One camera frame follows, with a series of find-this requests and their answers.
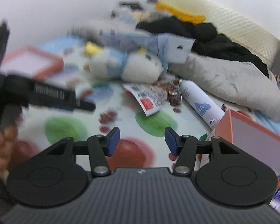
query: plush toy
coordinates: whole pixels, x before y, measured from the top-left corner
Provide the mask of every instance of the plush toy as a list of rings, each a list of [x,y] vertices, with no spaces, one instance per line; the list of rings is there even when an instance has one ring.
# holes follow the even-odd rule
[[[146,49],[128,54],[88,42],[85,52],[91,55],[89,69],[96,78],[121,78],[126,82],[154,83],[168,69],[166,62],[162,62]]]

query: fruit print tablecloth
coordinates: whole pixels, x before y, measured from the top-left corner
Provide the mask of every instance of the fruit print tablecloth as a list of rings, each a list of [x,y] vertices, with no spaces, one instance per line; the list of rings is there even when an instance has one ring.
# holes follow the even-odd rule
[[[107,159],[112,170],[116,167],[172,169],[175,157],[169,154],[165,143],[165,127],[172,127],[179,135],[188,134],[197,138],[211,131],[186,101],[178,109],[166,102],[159,113],[146,117],[137,101],[124,92],[122,81],[105,82],[91,76],[85,69],[88,58],[84,55],[84,43],[78,38],[64,37],[45,43],[40,48],[59,54],[64,60],[64,71],[51,75],[47,82],[60,87],[74,87],[78,97],[96,103],[96,111],[67,112],[38,107],[24,111],[16,148],[25,148],[27,158],[64,137],[86,140],[92,135],[107,134],[117,126],[121,140],[114,155]],[[253,113],[244,107],[213,96],[212,99],[223,110],[233,108],[254,118]],[[89,170],[88,156],[77,156],[77,163]]]

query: orange box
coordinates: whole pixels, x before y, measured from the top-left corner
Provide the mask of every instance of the orange box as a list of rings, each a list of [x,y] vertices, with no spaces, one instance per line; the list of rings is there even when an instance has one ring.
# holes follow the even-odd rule
[[[0,73],[16,73],[35,80],[44,80],[49,74],[62,71],[63,67],[62,57],[25,46],[3,58]]]
[[[237,111],[229,109],[208,135],[220,136],[271,167],[280,176],[280,136]],[[199,167],[209,162],[209,155],[198,157]]]

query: metal screw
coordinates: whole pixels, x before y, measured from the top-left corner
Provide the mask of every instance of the metal screw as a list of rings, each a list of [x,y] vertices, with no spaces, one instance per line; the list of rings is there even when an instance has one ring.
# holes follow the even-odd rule
[[[107,168],[105,166],[97,166],[94,168],[94,171],[99,174],[104,174],[109,171],[109,168]]]
[[[175,168],[175,171],[177,173],[185,174],[185,173],[190,172],[190,169],[187,166],[178,166]]]

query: gray ribbed surface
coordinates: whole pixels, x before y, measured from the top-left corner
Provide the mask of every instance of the gray ribbed surface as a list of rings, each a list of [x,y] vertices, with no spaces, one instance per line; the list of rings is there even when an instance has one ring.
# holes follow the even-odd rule
[[[269,206],[232,210],[201,197],[190,179],[167,168],[117,169],[97,178],[85,193],[61,207],[37,210],[15,206],[1,220],[6,224],[279,224]]]

